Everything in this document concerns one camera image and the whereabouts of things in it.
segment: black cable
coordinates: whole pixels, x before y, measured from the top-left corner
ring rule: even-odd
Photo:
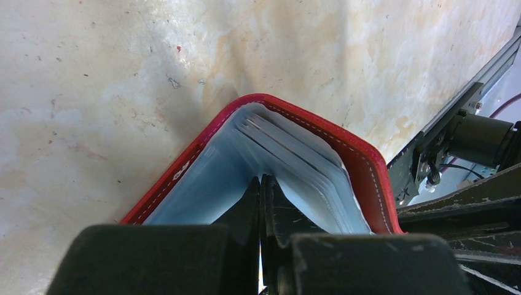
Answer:
[[[431,185],[436,186],[441,182],[441,175],[439,174],[439,171],[434,165],[434,163],[429,162],[429,167],[431,168],[431,172],[427,174],[427,181]]]
[[[466,168],[466,167],[463,167],[463,166],[459,166],[459,165],[454,165],[454,164],[440,164],[439,165],[440,167],[447,167],[447,168],[458,168],[458,169],[463,169],[463,170],[467,170],[467,171],[470,171],[472,172],[474,175],[476,175],[479,179],[485,179],[483,177],[483,175],[479,174],[478,172],[472,170],[472,169],[469,169],[469,168]]]

